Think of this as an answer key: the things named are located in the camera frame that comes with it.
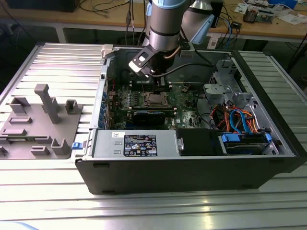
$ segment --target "workbench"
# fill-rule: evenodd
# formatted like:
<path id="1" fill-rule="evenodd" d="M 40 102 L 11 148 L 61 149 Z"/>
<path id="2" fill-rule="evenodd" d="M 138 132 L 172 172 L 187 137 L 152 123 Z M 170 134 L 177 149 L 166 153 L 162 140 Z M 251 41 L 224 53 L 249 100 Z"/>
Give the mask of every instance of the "workbench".
<path id="1" fill-rule="evenodd" d="M 14 96 L 41 104 L 33 89 L 47 83 L 58 103 L 75 99 L 83 104 L 75 141 L 85 140 L 102 67 L 101 49 L 102 45 L 35 46 L 0 96 L 0 126 L 12 111 L 8 104 Z M 300 98 L 307 99 L 297 93 L 298 86 L 277 71 L 281 67 L 273 57 L 247 51 L 241 55 L 307 149 L 307 110 Z M 74 150 L 67 160 L 0 160 L 0 219 L 25 222 L 39 230 L 307 227 L 306 164 L 291 174 L 275 176 L 259 189 L 93 195 L 74 164 L 82 154 Z"/>
<path id="2" fill-rule="evenodd" d="M 107 0 L 93 0 L 93 4 L 107 2 Z M 242 23 L 242 27 L 238 38 L 279 41 L 279 42 L 300 42 L 306 34 L 306 24 L 292 25 L 278 18 L 274 18 L 273 23 L 244 23 L 243 14 L 233 12 L 235 5 L 239 0 L 225 0 L 225 5 L 230 16 L 234 21 Z M 114 2 L 100 6 L 100 9 L 112 7 L 124 3 L 123 0 L 115 0 Z M 5 4 L 9 13 L 24 25 L 48 26 L 54 27 L 58 34 L 59 42 L 66 43 L 67 39 L 64 28 L 79 28 L 93 30 L 117 30 L 125 31 L 126 15 L 129 5 L 108 10 L 107 17 L 96 14 L 94 12 L 84 11 L 77 8 L 73 13 L 57 12 L 57 11 L 40 11 L 40 10 L 18 10 L 9 9 Z M 91 10 L 90 1 L 83 3 L 83 7 Z M 307 6 L 297 5 L 295 10 L 307 10 Z M 134 3 L 134 26 L 135 31 L 140 32 L 144 26 L 143 3 Z M 14 24 L 15 22 L 0 8 L 0 23 Z M 207 36 L 211 37 L 208 48 L 215 48 L 217 39 L 227 33 L 227 28 L 222 20 L 219 20 L 216 28 L 211 28 Z"/>

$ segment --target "blue cable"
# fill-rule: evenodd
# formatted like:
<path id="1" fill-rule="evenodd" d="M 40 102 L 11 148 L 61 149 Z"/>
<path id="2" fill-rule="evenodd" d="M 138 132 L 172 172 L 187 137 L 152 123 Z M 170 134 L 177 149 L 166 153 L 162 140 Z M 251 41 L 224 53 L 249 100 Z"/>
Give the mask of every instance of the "blue cable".
<path id="1" fill-rule="evenodd" d="M 249 133 L 249 134 L 252 134 L 252 132 L 250 131 L 250 129 L 248 128 L 248 126 L 246 125 L 246 121 L 245 121 L 245 117 L 244 117 L 244 114 L 240 111 L 240 110 L 233 110 L 230 114 L 230 117 L 229 117 L 229 120 L 230 120 L 230 125 L 231 127 L 238 132 L 238 134 L 241 134 L 241 132 L 235 127 L 234 125 L 234 122 L 233 122 L 233 118 L 234 118 L 234 114 L 236 112 L 239 112 L 240 115 L 241 115 L 241 118 L 242 118 L 242 124 L 243 124 L 243 128 L 245 130 L 245 132 Z"/>
<path id="2" fill-rule="evenodd" d="M 229 41 L 230 41 L 230 37 L 231 37 L 231 34 L 232 34 L 232 28 L 231 28 L 231 25 L 230 25 L 229 21 L 227 19 L 224 19 L 224 20 L 227 22 L 228 28 L 229 28 L 229 32 L 230 32 L 228 40 L 227 40 L 227 43 L 226 43 L 226 46 L 225 46 L 225 48 L 226 48 L 228 46 L 228 44 L 229 44 Z"/>

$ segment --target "motherboard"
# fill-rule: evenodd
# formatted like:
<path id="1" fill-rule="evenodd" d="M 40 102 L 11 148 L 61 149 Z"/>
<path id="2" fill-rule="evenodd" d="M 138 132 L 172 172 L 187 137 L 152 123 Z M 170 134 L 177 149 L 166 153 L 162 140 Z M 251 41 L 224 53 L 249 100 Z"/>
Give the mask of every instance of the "motherboard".
<path id="1" fill-rule="evenodd" d="M 111 129 L 201 128 L 196 112 L 197 90 L 173 84 L 169 92 L 132 91 L 121 86 L 108 95 Z"/>

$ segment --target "floor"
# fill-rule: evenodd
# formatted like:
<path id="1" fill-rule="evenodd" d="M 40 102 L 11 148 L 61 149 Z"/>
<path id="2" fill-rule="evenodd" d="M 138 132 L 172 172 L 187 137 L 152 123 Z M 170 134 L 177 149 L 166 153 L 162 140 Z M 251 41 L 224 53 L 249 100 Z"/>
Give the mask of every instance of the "floor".
<path id="1" fill-rule="evenodd" d="M 50 27 L 33 27 L 25 26 L 25 29 L 38 42 L 58 42 L 58 37 L 54 28 Z M 13 35 L 8 36 L 2 33 L 0 36 L 0 91 L 2 91 L 20 65 L 23 63 L 29 52 L 32 50 L 35 42 L 19 27 L 15 26 Z M 94 36 L 93 30 L 85 29 L 65 29 L 67 39 L 70 43 L 85 43 L 85 44 L 124 44 L 124 32 L 121 31 L 98 31 L 98 39 Z M 128 43 L 132 44 L 132 34 L 128 34 Z M 204 43 L 197 47 L 207 47 L 209 38 Z M 234 45 L 230 47 L 223 47 L 224 49 L 241 50 L 244 46 L 245 40 L 238 39 Z M 264 51 L 269 51 L 278 62 L 286 68 L 291 59 L 294 50 L 291 50 L 286 43 L 283 42 L 269 42 Z M 306 88 L 301 81 L 303 75 L 307 75 L 306 71 L 307 57 L 301 58 L 300 61 L 291 71 L 291 77 L 302 88 Z"/>

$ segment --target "black box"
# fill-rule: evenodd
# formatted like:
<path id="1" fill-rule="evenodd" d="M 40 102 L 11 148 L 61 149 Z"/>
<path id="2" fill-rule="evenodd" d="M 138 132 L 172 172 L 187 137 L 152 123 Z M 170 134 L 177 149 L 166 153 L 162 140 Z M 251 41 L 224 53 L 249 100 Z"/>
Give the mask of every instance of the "black box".
<path id="1" fill-rule="evenodd" d="M 219 141 L 220 132 L 207 128 L 179 128 L 177 138 L 183 140 L 184 149 L 181 156 L 222 156 L 223 150 Z"/>
<path id="2" fill-rule="evenodd" d="M 74 12 L 80 0 L 6 0 L 12 9 Z"/>

